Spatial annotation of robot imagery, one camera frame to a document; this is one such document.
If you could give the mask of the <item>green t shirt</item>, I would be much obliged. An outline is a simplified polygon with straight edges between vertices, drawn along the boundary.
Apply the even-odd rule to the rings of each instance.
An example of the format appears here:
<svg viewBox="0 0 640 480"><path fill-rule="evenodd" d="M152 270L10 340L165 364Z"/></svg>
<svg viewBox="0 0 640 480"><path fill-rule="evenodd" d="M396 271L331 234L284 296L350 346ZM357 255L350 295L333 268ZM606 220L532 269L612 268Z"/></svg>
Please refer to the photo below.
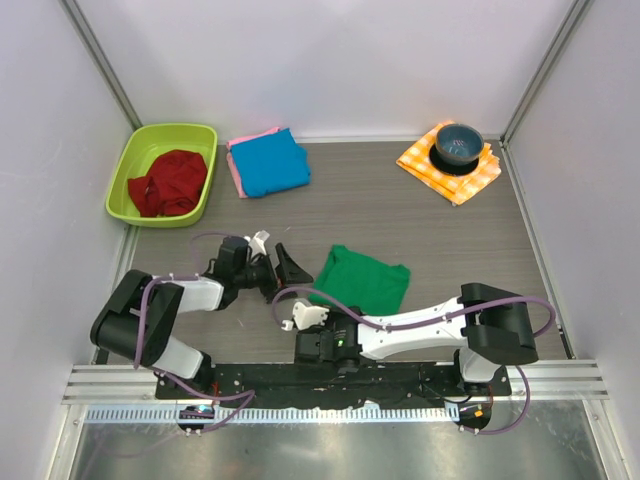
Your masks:
<svg viewBox="0 0 640 480"><path fill-rule="evenodd" d="M386 316L400 311L410 279L411 271L402 264L389 265L344 245L333 245L313 288L345 306Z"/></svg>

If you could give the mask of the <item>pink t shirt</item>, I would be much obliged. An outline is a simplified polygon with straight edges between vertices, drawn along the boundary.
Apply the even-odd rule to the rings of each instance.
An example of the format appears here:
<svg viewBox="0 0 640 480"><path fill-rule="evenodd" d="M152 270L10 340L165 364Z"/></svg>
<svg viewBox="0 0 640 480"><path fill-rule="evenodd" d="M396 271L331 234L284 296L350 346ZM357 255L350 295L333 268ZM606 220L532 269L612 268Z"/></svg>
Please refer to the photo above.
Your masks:
<svg viewBox="0 0 640 480"><path fill-rule="evenodd" d="M242 137L237 137L234 138L232 140L229 140L226 143L226 148L227 148L227 154L226 154L226 161L227 161L227 165L231 174L231 177L233 179L236 191L238 193L238 196L240 199L247 199L248 196L244 190L243 184L242 184L242 178L241 175L239 173L239 170L236 166L236 162L234 160L233 154L232 154L232 147L238 144L242 144L242 143L246 143L249 142L251 140L257 139L257 138L261 138L261 137L265 137L268 135L273 135L275 133L278 133L281 131L280 127L272 127L270 129L267 129L261 133L258 134L254 134L254 135L248 135L248 136L242 136Z"/></svg>

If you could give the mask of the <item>blue t shirt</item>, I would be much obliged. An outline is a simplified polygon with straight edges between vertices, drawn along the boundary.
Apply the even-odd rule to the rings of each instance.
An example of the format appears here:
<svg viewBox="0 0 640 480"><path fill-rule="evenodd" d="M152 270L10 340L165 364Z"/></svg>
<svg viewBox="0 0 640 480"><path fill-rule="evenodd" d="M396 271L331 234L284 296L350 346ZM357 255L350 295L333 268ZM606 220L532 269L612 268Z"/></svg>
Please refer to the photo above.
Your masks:
<svg viewBox="0 0 640 480"><path fill-rule="evenodd" d="M289 128L232 147L248 198L306 186L311 182L307 151Z"/></svg>

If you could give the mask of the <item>orange checkered cloth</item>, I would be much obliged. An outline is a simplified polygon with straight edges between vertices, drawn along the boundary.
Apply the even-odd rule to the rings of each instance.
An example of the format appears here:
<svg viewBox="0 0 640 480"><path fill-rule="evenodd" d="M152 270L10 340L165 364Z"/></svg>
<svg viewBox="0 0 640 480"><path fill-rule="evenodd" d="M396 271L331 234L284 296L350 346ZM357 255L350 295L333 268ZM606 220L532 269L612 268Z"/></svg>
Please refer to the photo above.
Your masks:
<svg viewBox="0 0 640 480"><path fill-rule="evenodd" d="M485 142L475 169L466 175L452 175L440 171L430 160L429 153L436 145L436 136L453 121L439 123L412 144L396 164L423 184L439 193L452 205L459 206L470 200L501 174L500 160Z"/></svg>

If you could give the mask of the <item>dark blue ceramic bowl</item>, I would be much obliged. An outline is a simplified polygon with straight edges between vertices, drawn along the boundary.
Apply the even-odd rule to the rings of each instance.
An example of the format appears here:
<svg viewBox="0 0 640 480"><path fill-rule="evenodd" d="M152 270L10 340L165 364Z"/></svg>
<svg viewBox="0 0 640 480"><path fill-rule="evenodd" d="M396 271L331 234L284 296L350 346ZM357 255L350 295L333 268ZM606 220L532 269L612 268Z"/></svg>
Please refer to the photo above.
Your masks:
<svg viewBox="0 0 640 480"><path fill-rule="evenodd" d="M474 128L453 123L438 130L435 147L440 158L446 163L462 166L479 157L484 148L484 139Z"/></svg>

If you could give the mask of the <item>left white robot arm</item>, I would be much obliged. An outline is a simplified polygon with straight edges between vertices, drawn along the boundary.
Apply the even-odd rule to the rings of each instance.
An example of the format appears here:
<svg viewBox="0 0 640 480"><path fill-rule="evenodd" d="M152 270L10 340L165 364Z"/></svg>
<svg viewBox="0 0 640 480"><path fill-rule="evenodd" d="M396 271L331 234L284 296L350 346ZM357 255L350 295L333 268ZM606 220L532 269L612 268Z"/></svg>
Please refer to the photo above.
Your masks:
<svg viewBox="0 0 640 480"><path fill-rule="evenodd" d="M257 289L272 302L288 286L314 282L281 243L275 246L274 265L265 247L268 238L265 231L251 238L224 237L201 274L154 276L129 270L94 321L90 341L138 367L178 378L190 398L205 397L213 385L211 358L173 336L177 317L224 310L245 289Z"/></svg>

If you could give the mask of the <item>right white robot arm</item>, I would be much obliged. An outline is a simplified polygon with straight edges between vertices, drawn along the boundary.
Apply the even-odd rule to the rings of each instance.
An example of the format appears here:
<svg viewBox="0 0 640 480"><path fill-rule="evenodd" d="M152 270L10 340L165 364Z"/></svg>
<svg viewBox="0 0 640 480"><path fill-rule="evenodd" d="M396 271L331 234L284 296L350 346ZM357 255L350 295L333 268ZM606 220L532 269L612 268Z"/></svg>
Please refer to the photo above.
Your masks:
<svg viewBox="0 0 640 480"><path fill-rule="evenodd" d="M453 386L472 395L498 368L539 360L529 300L481 283L463 285L459 296L438 305L386 316L298 300L282 328L297 331L297 362L331 363L341 373L404 352L452 348Z"/></svg>

